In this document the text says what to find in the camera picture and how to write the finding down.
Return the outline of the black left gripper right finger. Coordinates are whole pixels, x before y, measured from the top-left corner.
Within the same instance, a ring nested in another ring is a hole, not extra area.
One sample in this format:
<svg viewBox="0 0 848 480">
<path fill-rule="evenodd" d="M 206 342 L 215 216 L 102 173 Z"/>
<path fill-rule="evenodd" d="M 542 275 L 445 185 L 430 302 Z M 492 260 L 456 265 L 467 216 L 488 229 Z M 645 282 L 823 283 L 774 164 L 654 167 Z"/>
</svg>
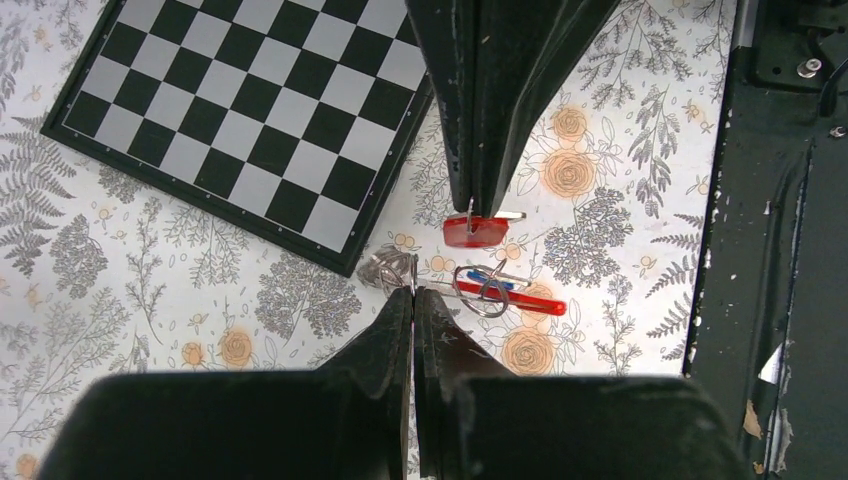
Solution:
<svg viewBox="0 0 848 480">
<path fill-rule="evenodd" d="M 432 479 L 743 479 L 715 405 L 674 377 L 519 376 L 414 303 L 420 471 Z"/>
</svg>

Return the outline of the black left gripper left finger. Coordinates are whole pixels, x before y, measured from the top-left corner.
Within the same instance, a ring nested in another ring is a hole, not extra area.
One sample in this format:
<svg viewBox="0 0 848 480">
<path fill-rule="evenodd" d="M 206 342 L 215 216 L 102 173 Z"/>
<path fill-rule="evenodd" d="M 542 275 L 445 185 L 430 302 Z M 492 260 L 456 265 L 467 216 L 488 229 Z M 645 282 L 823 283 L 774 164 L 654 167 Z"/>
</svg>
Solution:
<svg viewBox="0 0 848 480">
<path fill-rule="evenodd" d="M 81 397 L 41 479 L 403 479 L 413 295 L 314 370 L 105 377 Z"/>
</svg>

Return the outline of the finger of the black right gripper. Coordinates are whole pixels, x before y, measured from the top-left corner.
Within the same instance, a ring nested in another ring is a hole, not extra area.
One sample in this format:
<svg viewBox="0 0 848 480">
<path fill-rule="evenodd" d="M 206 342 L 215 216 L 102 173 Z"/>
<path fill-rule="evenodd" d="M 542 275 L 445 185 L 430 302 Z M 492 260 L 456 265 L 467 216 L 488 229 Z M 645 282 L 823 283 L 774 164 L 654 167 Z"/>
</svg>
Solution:
<svg viewBox="0 0 848 480">
<path fill-rule="evenodd" d="M 473 103 L 473 211 L 500 209 L 537 120 L 615 1 L 483 1 Z"/>
<path fill-rule="evenodd" d="M 502 1 L 407 1 L 439 111 L 453 206 L 474 216 L 493 216 L 504 158 L 502 109 L 493 32 Z"/>
</svg>

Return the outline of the metal keyring holder red handle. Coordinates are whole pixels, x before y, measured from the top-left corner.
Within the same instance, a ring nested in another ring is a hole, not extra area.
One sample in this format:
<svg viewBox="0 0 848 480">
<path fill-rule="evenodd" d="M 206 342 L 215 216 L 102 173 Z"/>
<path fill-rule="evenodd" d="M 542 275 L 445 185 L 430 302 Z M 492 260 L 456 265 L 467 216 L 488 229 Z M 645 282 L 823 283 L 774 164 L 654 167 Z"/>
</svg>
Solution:
<svg viewBox="0 0 848 480">
<path fill-rule="evenodd" d="M 506 273 L 504 260 L 494 267 L 467 264 L 446 268 L 437 279 L 422 277 L 418 266 L 416 254 L 386 246 L 364 260 L 355 270 L 355 276 L 386 296 L 400 288 L 411 292 L 419 288 L 432 290 L 461 302 L 466 309 L 483 318 L 500 317 L 511 308 L 556 317 L 567 311 L 564 301 L 533 293 L 530 279 Z"/>
</svg>

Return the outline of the key with blue tag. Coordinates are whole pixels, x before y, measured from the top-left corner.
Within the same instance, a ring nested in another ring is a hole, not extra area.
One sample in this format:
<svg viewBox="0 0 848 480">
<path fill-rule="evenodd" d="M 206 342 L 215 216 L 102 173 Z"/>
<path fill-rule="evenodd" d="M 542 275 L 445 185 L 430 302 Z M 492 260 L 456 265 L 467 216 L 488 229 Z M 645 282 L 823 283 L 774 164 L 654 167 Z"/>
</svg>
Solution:
<svg viewBox="0 0 848 480">
<path fill-rule="evenodd" d="M 514 304 L 509 294 L 532 285 L 528 278 L 505 273 L 506 263 L 506 260 L 501 260 L 495 267 L 480 264 L 457 267 L 450 282 L 455 296 L 480 317 L 502 316 Z"/>
</svg>

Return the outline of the key with red tag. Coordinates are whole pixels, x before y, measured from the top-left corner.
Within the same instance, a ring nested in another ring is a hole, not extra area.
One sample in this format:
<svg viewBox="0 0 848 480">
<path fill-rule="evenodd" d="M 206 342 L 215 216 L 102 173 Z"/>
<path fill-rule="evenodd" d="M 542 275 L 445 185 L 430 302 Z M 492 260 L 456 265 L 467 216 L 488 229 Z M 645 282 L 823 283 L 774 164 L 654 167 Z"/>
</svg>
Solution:
<svg viewBox="0 0 848 480">
<path fill-rule="evenodd" d="M 444 244 L 452 248 L 483 249 L 499 244 L 514 223 L 527 218 L 525 212 L 498 211 L 493 217 L 474 215 L 474 199 L 465 213 L 447 217 L 442 224 Z"/>
</svg>

